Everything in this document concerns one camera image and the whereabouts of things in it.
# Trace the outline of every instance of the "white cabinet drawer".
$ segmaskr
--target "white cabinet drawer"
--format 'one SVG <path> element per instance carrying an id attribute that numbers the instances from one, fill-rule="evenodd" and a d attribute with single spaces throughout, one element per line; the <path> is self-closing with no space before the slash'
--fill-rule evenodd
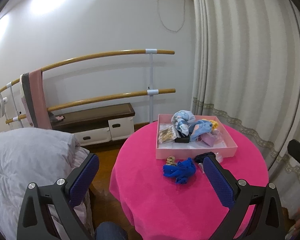
<path id="1" fill-rule="evenodd" d="M 108 120 L 112 140 L 128 138 L 134 133 L 133 116 Z"/>
<path id="2" fill-rule="evenodd" d="M 109 127 L 74 133 L 81 146 L 111 141 Z"/>

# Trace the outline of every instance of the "pink box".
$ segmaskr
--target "pink box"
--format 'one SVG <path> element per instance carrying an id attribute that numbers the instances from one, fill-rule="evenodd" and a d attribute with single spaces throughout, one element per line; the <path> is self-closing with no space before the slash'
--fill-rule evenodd
<path id="1" fill-rule="evenodd" d="M 227 157 L 233 157 L 235 152 L 237 151 L 238 146 L 231 138 L 228 131 L 225 129 L 225 127 L 222 125 L 222 123 L 219 121 L 219 119 L 216 116 L 204 116 L 204 115 L 195 115 L 196 120 L 200 119 L 208 119 L 208 120 L 215 120 L 218 122 L 218 130 L 222 133 L 223 136 L 223 142 L 218 145 L 214 145 L 214 147 L 209 147 L 208 145 L 204 144 L 203 142 L 191 142 L 194 143 L 195 147 L 190 147 L 190 144 L 187 143 L 158 143 L 158 133 L 160 130 L 160 125 L 164 124 L 171 124 L 171 118 L 172 114 L 159 114 L 158 117 L 158 128 L 157 128 L 157 143 L 156 143 L 156 159 L 167 159 L 169 156 L 174 156 L 177 160 L 185 160 L 187 158 L 194 158 L 195 156 L 207 153 L 207 152 L 214 152 L 214 153 L 220 153 L 224 158 Z"/>

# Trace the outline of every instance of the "silver screw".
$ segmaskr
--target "silver screw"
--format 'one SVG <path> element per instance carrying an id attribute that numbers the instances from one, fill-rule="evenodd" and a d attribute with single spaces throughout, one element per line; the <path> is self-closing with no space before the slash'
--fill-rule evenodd
<path id="1" fill-rule="evenodd" d="M 35 187 L 35 184 L 33 182 L 30 183 L 29 186 L 28 186 L 29 189 L 33 189 L 34 187 Z"/>
<path id="2" fill-rule="evenodd" d="M 247 185 L 247 182 L 246 182 L 244 179 L 239 179 L 238 183 L 239 183 L 239 185 L 241 185 L 241 186 Z"/>
<path id="3" fill-rule="evenodd" d="M 65 182 L 65 179 L 58 179 L 58 180 L 57 180 L 57 184 L 58 184 L 58 185 L 63 185 L 64 182 Z"/>
<path id="4" fill-rule="evenodd" d="M 272 189 L 275 189 L 275 184 L 273 184 L 272 182 L 269 183 L 269 187 Z"/>

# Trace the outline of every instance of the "pink tablecloth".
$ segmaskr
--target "pink tablecloth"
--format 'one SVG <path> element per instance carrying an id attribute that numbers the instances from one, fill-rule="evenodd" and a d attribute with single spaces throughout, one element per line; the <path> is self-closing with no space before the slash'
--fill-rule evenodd
<path id="1" fill-rule="evenodd" d="M 221 223 L 228 208 L 221 205 L 207 177 L 197 169 L 187 184 L 163 176 L 164 160 L 156 160 L 157 123 L 132 134 L 122 146 L 111 174 L 110 192 L 144 240 L 205 240 Z M 268 172 L 259 150 L 241 133 L 227 127 L 238 145 L 234 157 L 221 165 L 236 179 L 266 186 Z M 250 206 L 237 232 L 246 228 Z"/>

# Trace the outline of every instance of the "wooden bar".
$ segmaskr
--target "wooden bar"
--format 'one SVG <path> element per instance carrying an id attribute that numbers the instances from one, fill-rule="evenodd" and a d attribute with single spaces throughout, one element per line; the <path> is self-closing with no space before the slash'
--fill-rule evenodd
<path id="1" fill-rule="evenodd" d="M 75 58 L 70 58 L 64 61 L 60 61 L 57 63 L 54 63 L 52 65 L 48 65 L 46 67 L 41 68 L 41 71 L 47 71 L 56 67 L 68 65 L 71 63 L 79 62 L 79 61 L 84 61 L 88 59 L 94 59 L 94 58 L 99 58 L 99 57 L 110 57 L 110 56 L 120 56 L 120 55 L 133 55 L 133 54 L 146 54 L 145 49 L 133 49 L 133 50 L 119 50 L 119 51 L 108 51 L 108 52 L 101 52 L 101 53 L 96 53 L 96 54 L 91 54 L 91 55 L 85 55 L 81 57 L 75 57 Z M 174 55 L 173 50 L 165 50 L 165 49 L 158 49 L 157 54 L 167 54 L 167 55 Z M 19 79 L 16 79 L 12 81 L 12 85 L 15 85 L 19 83 Z M 4 86 L 3 88 L 0 89 L 0 93 L 5 91 L 7 89 L 7 86 Z"/>
<path id="2" fill-rule="evenodd" d="M 170 93 L 175 93 L 176 90 L 174 88 L 172 89 L 159 89 L 159 94 L 170 94 Z M 148 92 L 147 90 L 143 91 L 138 91 L 138 92 L 131 92 L 131 93 L 122 93 L 122 94 L 114 94 L 114 95 L 109 95 L 109 96 L 101 96 L 101 97 L 95 97 L 95 98 L 88 98 L 84 100 L 79 100 L 79 101 L 74 101 L 66 104 L 61 104 L 57 106 L 51 106 L 47 108 L 47 111 L 52 112 L 64 108 L 69 108 L 73 106 L 82 106 L 86 104 L 92 104 L 96 102 L 102 102 L 102 101 L 109 101 L 109 100 L 114 100 L 114 99 L 120 99 L 120 98 L 132 98 L 132 97 L 140 97 L 140 96 L 147 96 Z M 26 115 L 22 114 L 18 116 L 18 120 L 25 119 Z M 6 124 L 12 123 L 13 119 L 8 119 L 6 121 Z"/>

